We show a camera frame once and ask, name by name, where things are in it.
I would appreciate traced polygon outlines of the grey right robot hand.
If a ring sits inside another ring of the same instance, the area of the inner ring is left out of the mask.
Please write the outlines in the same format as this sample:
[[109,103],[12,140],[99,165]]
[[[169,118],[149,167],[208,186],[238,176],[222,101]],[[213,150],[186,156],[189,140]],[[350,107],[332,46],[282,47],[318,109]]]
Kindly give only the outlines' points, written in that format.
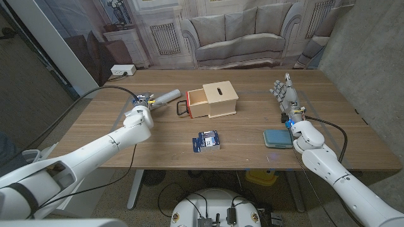
[[303,120],[304,111],[289,73],[285,73],[284,83],[280,80],[274,82],[274,87],[270,89],[270,93],[280,104],[281,123],[290,121],[291,124],[294,124]]

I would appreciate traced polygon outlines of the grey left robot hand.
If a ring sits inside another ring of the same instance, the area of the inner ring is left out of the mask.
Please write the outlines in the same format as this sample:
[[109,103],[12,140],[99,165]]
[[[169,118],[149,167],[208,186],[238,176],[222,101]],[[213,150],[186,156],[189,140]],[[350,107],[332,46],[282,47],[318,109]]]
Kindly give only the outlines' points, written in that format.
[[153,102],[154,102],[154,94],[150,92],[141,93],[136,95],[136,98],[132,100],[132,104],[134,107],[136,106],[144,106],[147,107],[149,110],[152,110]]

